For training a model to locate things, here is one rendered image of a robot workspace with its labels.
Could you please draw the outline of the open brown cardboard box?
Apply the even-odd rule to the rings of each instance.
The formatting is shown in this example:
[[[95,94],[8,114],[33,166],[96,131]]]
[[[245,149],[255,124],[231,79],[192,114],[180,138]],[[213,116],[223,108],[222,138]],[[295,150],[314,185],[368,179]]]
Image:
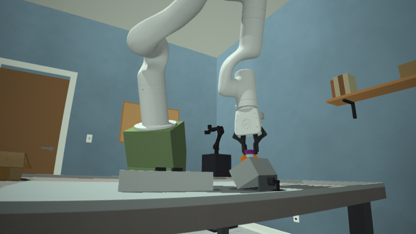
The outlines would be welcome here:
[[[0,151],[0,180],[21,180],[23,168],[31,169],[27,154]]]

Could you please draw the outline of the white key housing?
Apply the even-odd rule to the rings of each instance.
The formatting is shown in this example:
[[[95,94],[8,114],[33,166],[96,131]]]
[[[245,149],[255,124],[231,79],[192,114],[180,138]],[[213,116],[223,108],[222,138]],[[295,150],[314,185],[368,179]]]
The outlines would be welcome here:
[[[280,181],[277,180],[277,174],[268,159],[248,157],[229,172],[237,187],[229,190],[285,191],[280,190]]]

